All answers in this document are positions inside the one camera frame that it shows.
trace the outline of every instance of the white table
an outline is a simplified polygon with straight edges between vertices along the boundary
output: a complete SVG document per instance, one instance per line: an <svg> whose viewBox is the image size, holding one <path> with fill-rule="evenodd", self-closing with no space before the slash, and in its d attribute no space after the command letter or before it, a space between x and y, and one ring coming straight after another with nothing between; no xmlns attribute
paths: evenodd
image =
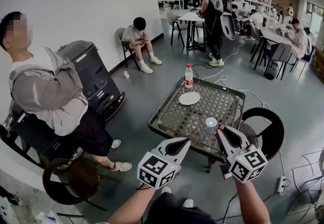
<svg viewBox="0 0 324 224"><path fill-rule="evenodd" d="M257 65L258 65L258 63L260 61L263 50L267 47L267 40L275 42L275 43L286 43L286 44L291 44L292 45L292 42L288 38L286 38L285 36L278 35L275 30L270 29L267 25L266 26L261 26L260 30L261 30L261 33L262 33L263 36L262 36L261 41L259 42L259 44L258 44L258 46L256 48L251 60L250 60L252 62L252 60L253 60L254 56L256 55L259 47L261 47L257 62L255 64L255 66L254 66L254 70L257 68Z"/></svg>
<svg viewBox="0 0 324 224"><path fill-rule="evenodd" d="M179 9L181 9L181 1L182 1L182 6L184 7L184 0L158 0L159 3L163 3L164 9L166 9L166 2L167 3L179 2Z"/></svg>
<svg viewBox="0 0 324 224"><path fill-rule="evenodd" d="M205 19L200 18L196 12L188 12L184 16L180 17L178 20L188 21L186 48L187 49L199 48L199 49L202 49L203 52L206 52ZM202 28L204 30L204 43L198 43L197 41L194 40L194 35L195 35L194 30L195 30L196 22L202 22L204 25Z"/></svg>

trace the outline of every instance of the shelf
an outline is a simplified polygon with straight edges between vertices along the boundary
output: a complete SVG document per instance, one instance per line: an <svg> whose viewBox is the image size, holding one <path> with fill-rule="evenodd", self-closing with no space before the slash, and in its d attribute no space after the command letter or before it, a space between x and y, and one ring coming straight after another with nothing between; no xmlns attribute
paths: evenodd
<svg viewBox="0 0 324 224"><path fill-rule="evenodd" d="M244 1L252 2L252 3L258 3L258 4L261 4L261 5L264 5L264 6L270 7L270 5L267 4L267 3L258 2L258 1L255 1L255 0L244 0Z"/></svg>

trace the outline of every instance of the desk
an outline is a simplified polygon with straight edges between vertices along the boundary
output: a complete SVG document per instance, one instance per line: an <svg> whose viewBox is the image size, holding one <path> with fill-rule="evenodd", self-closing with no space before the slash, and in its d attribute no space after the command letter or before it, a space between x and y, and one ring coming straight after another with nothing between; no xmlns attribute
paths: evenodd
<svg viewBox="0 0 324 224"><path fill-rule="evenodd" d="M203 52L206 52L206 34L205 34L205 20L202 18L199 18L197 13L195 12L188 12L184 16L180 17L178 20L185 20L188 21L188 31L187 31L187 43L186 43L186 49L191 49L191 48L199 48L202 49ZM192 32L190 37L190 28L191 28L191 22L192 22ZM204 27L204 43L200 44L194 40L194 35L195 35L195 24L196 22L202 22Z"/></svg>
<svg viewBox="0 0 324 224"><path fill-rule="evenodd" d="M163 3L164 9L166 9L166 2L167 3L179 2L179 9L181 9L181 1L182 1L182 6L184 7L183 0L158 0L159 3Z"/></svg>
<svg viewBox="0 0 324 224"><path fill-rule="evenodd" d="M288 38L286 38L285 36L278 35L275 30L269 29L268 26L265 26L265 27L261 26L260 30L261 30L261 33L262 33L263 36L262 36L261 41L259 42L259 44L258 44L258 46L256 48L251 60L250 60L252 62L254 56L258 52L259 47L261 46L261 50L260 50L257 62L255 64L255 66L254 66L254 70L257 68L257 65L258 65L258 63L260 61L263 50L267 47L267 40L275 42L275 43L286 43L286 44L291 44L292 45L292 42Z"/></svg>
<svg viewBox="0 0 324 224"><path fill-rule="evenodd" d="M189 138L190 148L208 157L210 172L213 163L222 162L225 157L215 135L206 141L206 137L210 135L206 127L206 119L214 117L221 124L239 129L245 95L197 78L193 78L192 88L188 89L184 86L184 80L182 76L149 119L148 126L165 138ZM179 97L191 91L199 93L200 100L193 105L182 105Z"/></svg>

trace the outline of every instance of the extension cord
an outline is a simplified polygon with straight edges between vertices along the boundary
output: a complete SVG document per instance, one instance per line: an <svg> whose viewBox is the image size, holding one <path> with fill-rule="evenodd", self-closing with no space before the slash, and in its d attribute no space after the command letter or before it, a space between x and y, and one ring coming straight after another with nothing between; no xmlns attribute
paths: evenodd
<svg viewBox="0 0 324 224"><path fill-rule="evenodd" d="M286 177L282 176L279 178L279 183L278 183L278 195L282 196L285 194L286 191Z"/></svg>

